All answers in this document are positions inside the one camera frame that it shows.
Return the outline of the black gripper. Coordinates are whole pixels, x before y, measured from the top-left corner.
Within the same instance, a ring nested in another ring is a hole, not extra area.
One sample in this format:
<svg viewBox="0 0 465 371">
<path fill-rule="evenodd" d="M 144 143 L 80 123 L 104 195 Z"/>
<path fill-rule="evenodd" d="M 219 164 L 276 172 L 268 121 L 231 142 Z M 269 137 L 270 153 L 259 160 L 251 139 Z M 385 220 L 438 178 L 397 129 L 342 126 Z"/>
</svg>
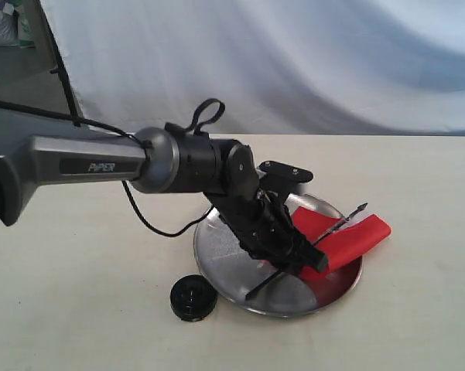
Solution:
<svg viewBox="0 0 465 371">
<path fill-rule="evenodd" d="M 304 236 L 295 246 L 289 212 L 275 193 L 261 191 L 249 200 L 224 196 L 223 221 L 251 258 L 266 260 L 283 273 L 298 277 L 305 266 L 318 273 L 328 267 L 328 256 Z"/>
</svg>

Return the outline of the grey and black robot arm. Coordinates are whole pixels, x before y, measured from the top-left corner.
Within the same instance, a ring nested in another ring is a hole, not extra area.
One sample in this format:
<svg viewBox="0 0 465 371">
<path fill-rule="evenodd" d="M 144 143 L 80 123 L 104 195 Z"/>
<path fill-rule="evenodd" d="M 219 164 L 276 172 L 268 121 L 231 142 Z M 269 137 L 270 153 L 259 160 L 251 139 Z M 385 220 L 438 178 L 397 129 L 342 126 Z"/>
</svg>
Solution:
<svg viewBox="0 0 465 371">
<path fill-rule="evenodd" d="M 311 172 L 275 162 L 259 175 L 251 149 L 176 126 L 134 137 L 0 109 L 0 220 L 14 224 L 54 184 L 128 181 L 139 192 L 201 193 L 253 258 L 323 271 L 327 255 L 294 227 L 285 200 Z"/>
</svg>

